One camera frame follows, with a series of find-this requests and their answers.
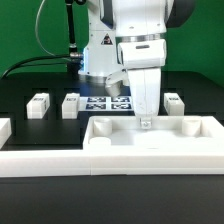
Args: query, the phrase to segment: black table surface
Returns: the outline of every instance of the black table surface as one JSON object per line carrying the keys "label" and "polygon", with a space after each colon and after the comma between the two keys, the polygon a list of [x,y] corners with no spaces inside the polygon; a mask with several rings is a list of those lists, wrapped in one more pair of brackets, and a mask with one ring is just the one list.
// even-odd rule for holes
{"label": "black table surface", "polygon": [[[25,108],[37,92],[51,97],[39,122],[27,120]],[[60,107],[69,92],[106,95],[103,86],[80,83],[65,73],[18,73],[0,81],[0,117],[10,117],[13,129],[2,150],[80,148],[88,117],[103,114],[82,112],[77,120],[62,120]],[[161,105],[164,92],[180,95],[186,115],[212,115],[224,123],[224,89],[201,74],[163,73]],[[124,88],[122,95],[127,94]],[[162,106],[160,114],[165,114]],[[223,208],[223,175],[0,179],[0,224],[212,224],[224,223]]]}
{"label": "black table surface", "polygon": [[[26,104],[36,93],[50,94],[50,108],[42,120],[28,120]],[[0,81],[0,117],[10,117],[12,136],[2,150],[80,149],[88,118],[93,115],[133,115],[133,112],[79,112],[63,120],[61,105],[67,93],[108,96],[103,85],[82,83],[66,73],[17,73]],[[214,116],[224,123],[224,88],[194,72],[162,73],[160,115],[166,115],[163,93],[176,92],[185,115]],[[123,88],[121,95],[130,95]]]}

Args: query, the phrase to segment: black cable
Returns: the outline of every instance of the black cable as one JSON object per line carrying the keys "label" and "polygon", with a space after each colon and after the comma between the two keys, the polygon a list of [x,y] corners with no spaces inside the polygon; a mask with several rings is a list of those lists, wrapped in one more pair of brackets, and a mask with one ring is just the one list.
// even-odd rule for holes
{"label": "black cable", "polygon": [[5,79],[8,74],[21,67],[23,64],[29,63],[29,62],[33,62],[33,61],[41,61],[41,60],[52,60],[52,59],[57,59],[57,58],[69,58],[70,56],[68,54],[63,54],[63,55],[54,55],[54,56],[41,56],[41,57],[34,57],[34,58],[29,58],[23,61],[20,61],[14,65],[12,65],[10,68],[8,68],[3,75],[1,76],[1,79]]}
{"label": "black cable", "polygon": [[47,65],[66,65],[67,62],[57,62],[57,63],[44,63],[44,64],[31,64],[31,65],[21,65],[20,68],[24,67],[35,67],[35,66],[47,66]]}

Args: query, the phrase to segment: white object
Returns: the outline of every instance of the white object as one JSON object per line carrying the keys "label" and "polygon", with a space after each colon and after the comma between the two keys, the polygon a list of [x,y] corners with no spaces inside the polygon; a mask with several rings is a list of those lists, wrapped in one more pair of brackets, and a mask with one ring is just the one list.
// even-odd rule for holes
{"label": "white object", "polygon": [[111,149],[132,150],[188,150],[224,149],[224,127],[213,117],[199,116],[155,116],[151,119],[151,129],[142,130],[137,117],[91,117],[87,126],[84,149],[91,149],[89,140],[96,137],[95,120],[110,119],[112,133]]}
{"label": "white object", "polygon": [[164,107],[170,116],[184,116],[185,105],[177,93],[164,94]]}
{"label": "white object", "polygon": [[62,118],[76,119],[79,112],[79,98],[80,94],[69,93],[65,96],[62,103]]}
{"label": "white object", "polygon": [[50,106],[48,93],[36,94],[27,104],[28,119],[42,119]]}
{"label": "white object", "polygon": [[201,134],[201,118],[185,117],[182,121],[182,134],[197,137]]}
{"label": "white object", "polygon": [[12,134],[9,118],[0,118],[0,149]]}
{"label": "white object", "polygon": [[128,70],[132,104],[137,117],[157,116],[160,102],[161,69]]}
{"label": "white object", "polygon": [[112,133],[112,121],[110,118],[96,118],[93,127],[96,136],[107,137]]}
{"label": "white object", "polygon": [[118,59],[126,69],[161,67],[166,60],[166,41],[164,39],[120,43]]}
{"label": "white object", "polygon": [[165,33],[172,6],[173,0],[113,0],[116,36]]}
{"label": "white object", "polygon": [[0,177],[90,175],[89,155],[81,150],[0,152]]}
{"label": "white object", "polygon": [[104,83],[111,73],[122,70],[117,62],[115,30],[101,20],[99,0],[87,1],[89,16],[89,43],[84,48],[83,68],[79,70],[81,80]]}
{"label": "white object", "polygon": [[182,116],[152,117],[147,131],[136,117],[107,117],[112,134],[96,137],[96,118],[89,120],[84,150],[0,152],[0,177],[224,174],[224,127],[213,117],[201,117],[197,137],[182,134],[188,118]]}

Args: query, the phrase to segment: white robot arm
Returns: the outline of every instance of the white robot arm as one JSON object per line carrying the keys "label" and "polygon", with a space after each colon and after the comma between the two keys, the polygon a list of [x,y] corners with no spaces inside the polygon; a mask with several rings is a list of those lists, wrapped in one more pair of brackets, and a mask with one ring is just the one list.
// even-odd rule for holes
{"label": "white robot arm", "polygon": [[159,111],[166,61],[163,34],[166,26],[178,27],[189,18],[194,1],[88,0],[90,35],[81,79],[106,79],[111,96],[119,95],[122,82],[129,85],[135,115],[150,128],[150,118]]}
{"label": "white robot arm", "polygon": [[[166,41],[161,35],[166,32],[165,23],[173,1],[112,1],[116,37],[120,39],[118,60],[127,74],[121,79],[129,80],[134,112],[145,128],[150,128],[150,118],[158,115],[161,66],[165,65],[166,60]],[[110,93],[113,92],[110,91],[113,82],[118,81],[117,77],[118,74],[112,74],[106,80]]]}

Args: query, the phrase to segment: white box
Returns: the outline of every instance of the white box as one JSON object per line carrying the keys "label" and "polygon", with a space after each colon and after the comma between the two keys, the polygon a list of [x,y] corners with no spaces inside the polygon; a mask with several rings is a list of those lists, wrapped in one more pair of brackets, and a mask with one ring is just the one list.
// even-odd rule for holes
{"label": "white box", "polygon": [[76,119],[79,112],[79,97],[77,93],[67,94],[62,103],[62,118]]}
{"label": "white box", "polygon": [[0,149],[12,134],[11,122],[9,118],[0,119]]}
{"label": "white box", "polygon": [[28,119],[42,119],[50,106],[48,93],[36,94],[27,104]]}
{"label": "white box", "polygon": [[169,116],[184,116],[185,105],[177,93],[164,94],[164,107]]}

